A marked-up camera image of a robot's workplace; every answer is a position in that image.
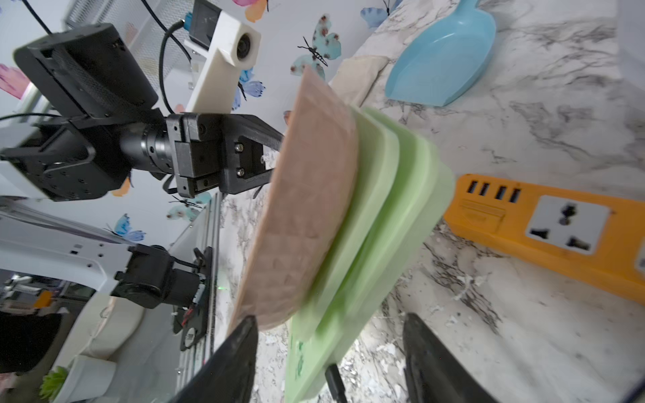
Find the green electronic scale pink tray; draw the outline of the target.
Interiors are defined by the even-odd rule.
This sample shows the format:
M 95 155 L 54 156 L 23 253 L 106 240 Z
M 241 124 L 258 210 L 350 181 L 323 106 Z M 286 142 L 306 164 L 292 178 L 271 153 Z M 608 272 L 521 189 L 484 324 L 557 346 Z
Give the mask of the green electronic scale pink tray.
M 454 192 L 435 144 L 304 72 L 231 316 L 289 325 L 286 401 L 322 389 Z

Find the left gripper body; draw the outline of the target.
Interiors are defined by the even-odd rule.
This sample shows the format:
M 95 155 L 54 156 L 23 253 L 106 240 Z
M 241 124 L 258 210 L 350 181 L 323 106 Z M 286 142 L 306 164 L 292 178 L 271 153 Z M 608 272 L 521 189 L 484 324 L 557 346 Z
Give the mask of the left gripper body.
M 166 127 L 180 196 L 193 198 L 214 188 L 236 193 L 227 146 L 233 136 L 232 114 L 171 114 Z

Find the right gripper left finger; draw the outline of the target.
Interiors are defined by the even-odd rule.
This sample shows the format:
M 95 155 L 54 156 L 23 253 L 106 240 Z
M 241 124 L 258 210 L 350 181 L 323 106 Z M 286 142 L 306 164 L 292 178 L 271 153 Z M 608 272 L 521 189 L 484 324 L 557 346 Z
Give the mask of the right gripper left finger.
M 258 340 L 256 317 L 245 317 L 171 400 L 176 403 L 249 402 L 255 381 Z

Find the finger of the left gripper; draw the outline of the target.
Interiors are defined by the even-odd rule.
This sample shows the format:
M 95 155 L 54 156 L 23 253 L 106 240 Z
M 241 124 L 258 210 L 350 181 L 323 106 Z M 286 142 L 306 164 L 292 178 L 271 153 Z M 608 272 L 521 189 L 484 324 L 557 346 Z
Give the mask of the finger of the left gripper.
M 221 177 L 221 193 L 237 195 L 270 182 L 273 170 L 260 173 L 247 172 L 243 168 L 224 169 Z
M 223 133 L 233 139 L 245 138 L 280 151 L 284 135 L 262 119 L 249 114 L 224 114 Z

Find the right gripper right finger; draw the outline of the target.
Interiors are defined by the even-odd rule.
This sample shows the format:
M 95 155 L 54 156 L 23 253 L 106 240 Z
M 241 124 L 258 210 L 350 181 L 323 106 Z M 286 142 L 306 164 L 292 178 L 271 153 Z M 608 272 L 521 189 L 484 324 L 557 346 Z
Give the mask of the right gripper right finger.
M 415 313 L 406 314 L 403 344 L 406 357 L 404 374 L 409 401 L 496 401 Z

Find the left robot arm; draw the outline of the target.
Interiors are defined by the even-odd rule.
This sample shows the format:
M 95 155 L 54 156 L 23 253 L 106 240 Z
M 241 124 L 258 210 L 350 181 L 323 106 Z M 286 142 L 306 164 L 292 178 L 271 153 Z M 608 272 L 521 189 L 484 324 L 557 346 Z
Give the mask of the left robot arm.
M 172 196 L 218 189 L 238 194 L 264 186 L 271 170 L 264 149 L 279 150 L 282 134 L 253 115 L 227 110 L 242 67 L 255 61 L 260 38 L 248 28 L 218 28 L 212 113 L 164 116 L 156 92 L 111 24 L 51 34 L 14 58 L 55 113 L 39 123 L 1 130 L 1 174 L 27 198 L 94 200 L 117 190 L 134 170 L 163 181 Z M 196 262 L 118 233 L 90 239 L 71 225 L 1 220 L 1 267 L 75 282 L 152 309 L 177 307 L 181 326 L 204 336 L 213 287 L 212 250 Z

